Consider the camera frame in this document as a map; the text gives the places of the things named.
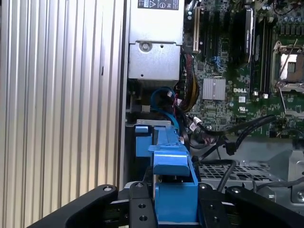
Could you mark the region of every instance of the silver metal housing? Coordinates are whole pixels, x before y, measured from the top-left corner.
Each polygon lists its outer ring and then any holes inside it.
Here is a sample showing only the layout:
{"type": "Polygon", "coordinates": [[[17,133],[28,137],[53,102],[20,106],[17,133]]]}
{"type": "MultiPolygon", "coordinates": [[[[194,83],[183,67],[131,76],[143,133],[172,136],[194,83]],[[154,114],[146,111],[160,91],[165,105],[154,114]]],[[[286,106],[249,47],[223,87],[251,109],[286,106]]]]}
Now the silver metal housing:
{"type": "Polygon", "coordinates": [[[143,87],[174,86],[179,80],[184,0],[178,10],[139,8],[131,1],[129,79],[143,87]]]}

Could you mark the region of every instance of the cable bundle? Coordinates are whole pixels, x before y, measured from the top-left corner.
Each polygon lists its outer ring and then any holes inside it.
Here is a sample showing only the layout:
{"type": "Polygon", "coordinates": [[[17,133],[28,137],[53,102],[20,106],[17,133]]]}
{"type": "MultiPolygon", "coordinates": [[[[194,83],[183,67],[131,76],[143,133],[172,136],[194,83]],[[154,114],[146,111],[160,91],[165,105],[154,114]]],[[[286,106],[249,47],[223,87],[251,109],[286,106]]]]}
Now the cable bundle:
{"type": "Polygon", "coordinates": [[[187,73],[186,78],[186,93],[183,101],[180,104],[181,109],[187,113],[195,105],[199,95],[200,87],[198,80],[194,74],[194,58],[190,54],[185,54],[185,70],[187,73]]]}

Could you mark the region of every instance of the pcie slot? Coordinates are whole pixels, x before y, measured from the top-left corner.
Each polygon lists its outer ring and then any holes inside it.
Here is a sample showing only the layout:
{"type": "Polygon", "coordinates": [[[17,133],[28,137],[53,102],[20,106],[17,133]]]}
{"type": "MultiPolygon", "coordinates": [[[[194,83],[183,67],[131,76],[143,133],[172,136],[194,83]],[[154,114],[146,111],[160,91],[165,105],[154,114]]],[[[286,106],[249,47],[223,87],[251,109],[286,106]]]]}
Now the pcie slot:
{"type": "Polygon", "coordinates": [[[218,55],[218,47],[219,47],[219,28],[220,28],[220,21],[219,21],[219,12],[214,12],[213,18],[213,29],[212,29],[212,57],[218,55]]]}
{"type": "Polygon", "coordinates": [[[210,12],[209,11],[204,11],[203,16],[200,17],[200,42],[199,42],[199,48],[201,50],[202,54],[202,61],[206,59],[206,57],[209,55],[209,17],[210,17],[210,12]]]}
{"type": "Polygon", "coordinates": [[[193,52],[198,53],[200,48],[200,7],[194,10],[194,32],[193,32],[193,52]]]}

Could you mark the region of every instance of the screw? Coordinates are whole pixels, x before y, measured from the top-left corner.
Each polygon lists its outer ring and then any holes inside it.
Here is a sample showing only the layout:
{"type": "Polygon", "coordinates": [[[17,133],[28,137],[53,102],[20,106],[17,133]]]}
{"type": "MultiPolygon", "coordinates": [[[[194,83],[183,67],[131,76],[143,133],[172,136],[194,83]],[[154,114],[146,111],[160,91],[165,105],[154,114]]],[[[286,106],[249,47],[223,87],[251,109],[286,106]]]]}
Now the screw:
{"type": "Polygon", "coordinates": [[[142,48],[143,48],[143,50],[148,50],[149,49],[149,44],[147,44],[147,43],[143,43],[142,44],[142,48]]]}
{"type": "Polygon", "coordinates": [[[206,188],[207,188],[207,185],[206,185],[206,184],[200,184],[200,188],[201,188],[201,189],[206,189],[206,188]]]}
{"type": "Polygon", "coordinates": [[[105,188],[104,188],[104,191],[111,191],[112,190],[112,187],[110,187],[110,186],[106,186],[105,188]]]}
{"type": "Polygon", "coordinates": [[[143,184],[138,183],[138,184],[136,184],[135,186],[138,187],[138,188],[142,188],[142,187],[143,187],[143,184]]]}
{"type": "Polygon", "coordinates": [[[234,193],[240,193],[240,192],[241,192],[241,191],[240,191],[239,189],[237,189],[237,188],[233,188],[232,191],[233,191],[234,193]]]}
{"type": "Polygon", "coordinates": [[[304,191],[299,191],[298,192],[298,198],[300,201],[304,201],[304,191]]]}

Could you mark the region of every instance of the wire connector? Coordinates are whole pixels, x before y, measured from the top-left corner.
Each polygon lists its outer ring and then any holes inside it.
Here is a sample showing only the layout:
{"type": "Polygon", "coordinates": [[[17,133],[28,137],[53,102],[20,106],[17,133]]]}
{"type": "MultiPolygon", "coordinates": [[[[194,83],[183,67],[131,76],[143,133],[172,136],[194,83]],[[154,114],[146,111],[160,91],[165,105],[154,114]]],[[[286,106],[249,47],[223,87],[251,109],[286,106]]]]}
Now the wire connector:
{"type": "Polygon", "coordinates": [[[197,117],[195,116],[195,117],[193,118],[193,122],[194,122],[196,125],[198,125],[199,123],[202,122],[202,120],[199,119],[199,118],[197,118],[197,117]]]}
{"type": "Polygon", "coordinates": [[[234,153],[237,151],[237,145],[235,142],[231,142],[229,140],[225,140],[224,142],[225,148],[226,148],[226,153],[229,156],[234,155],[234,153]]]}

